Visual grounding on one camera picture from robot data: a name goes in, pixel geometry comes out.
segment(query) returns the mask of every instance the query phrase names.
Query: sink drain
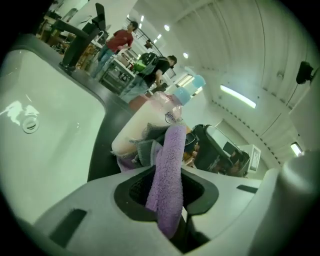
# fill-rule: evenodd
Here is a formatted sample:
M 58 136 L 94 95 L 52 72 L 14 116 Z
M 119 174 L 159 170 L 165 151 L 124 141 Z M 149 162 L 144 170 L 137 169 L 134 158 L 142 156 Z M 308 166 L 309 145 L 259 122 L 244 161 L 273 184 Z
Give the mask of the sink drain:
M 27 134 L 33 134 L 39 128 L 39 121 L 36 117 L 28 117 L 23 121 L 22 129 Z

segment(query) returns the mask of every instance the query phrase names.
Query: black faucet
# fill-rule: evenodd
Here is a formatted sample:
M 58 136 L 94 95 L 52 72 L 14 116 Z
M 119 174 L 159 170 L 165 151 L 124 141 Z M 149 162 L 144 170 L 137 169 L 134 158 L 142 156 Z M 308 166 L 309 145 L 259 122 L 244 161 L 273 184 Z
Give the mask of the black faucet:
M 67 31 L 76 35 L 69 48 L 65 51 L 64 58 L 60 63 L 66 71 L 74 71 L 76 69 L 76 64 L 79 58 L 90 42 L 101 30 L 106 29 L 105 9 L 103 5 L 96 3 L 95 9 L 97 17 L 91 20 L 92 23 L 87 23 L 82 30 L 62 21 L 61 19 L 58 19 L 53 24 L 53 28 L 57 30 Z

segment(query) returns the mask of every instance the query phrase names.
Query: green object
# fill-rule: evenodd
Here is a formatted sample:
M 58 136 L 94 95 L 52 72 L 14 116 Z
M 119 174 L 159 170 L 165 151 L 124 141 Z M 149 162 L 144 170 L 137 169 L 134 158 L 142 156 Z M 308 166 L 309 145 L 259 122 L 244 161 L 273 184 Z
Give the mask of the green object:
M 146 65 L 143 63 L 142 60 L 138 60 L 136 63 L 133 64 L 133 69 L 135 71 L 141 72 L 142 70 L 144 70 L 146 68 Z

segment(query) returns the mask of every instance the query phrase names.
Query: jeans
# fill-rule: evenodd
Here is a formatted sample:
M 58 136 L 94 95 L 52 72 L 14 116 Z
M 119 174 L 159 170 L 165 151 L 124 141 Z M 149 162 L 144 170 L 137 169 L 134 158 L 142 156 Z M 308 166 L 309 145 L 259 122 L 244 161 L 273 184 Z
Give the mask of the jeans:
M 102 70 L 106 62 L 110 59 L 112 55 L 115 53 L 110 50 L 106 45 L 104 45 L 99 54 L 98 54 L 98 66 L 95 68 L 95 70 L 91 73 L 91 77 L 96 78 L 97 74 Z
M 126 103 L 132 101 L 140 94 L 144 94 L 149 87 L 141 76 L 136 76 L 120 94 L 120 98 Z

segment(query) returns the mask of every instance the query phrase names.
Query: red shirt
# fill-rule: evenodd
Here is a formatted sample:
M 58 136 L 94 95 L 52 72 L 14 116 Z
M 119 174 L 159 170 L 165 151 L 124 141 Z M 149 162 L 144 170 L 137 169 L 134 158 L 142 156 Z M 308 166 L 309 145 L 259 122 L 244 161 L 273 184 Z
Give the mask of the red shirt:
M 131 44 L 134 41 L 132 34 L 123 29 L 118 30 L 113 35 L 114 38 L 112 38 L 109 42 L 106 42 L 106 46 L 114 53 L 118 50 L 118 46 L 124 46 L 127 44 L 129 47 L 131 47 Z

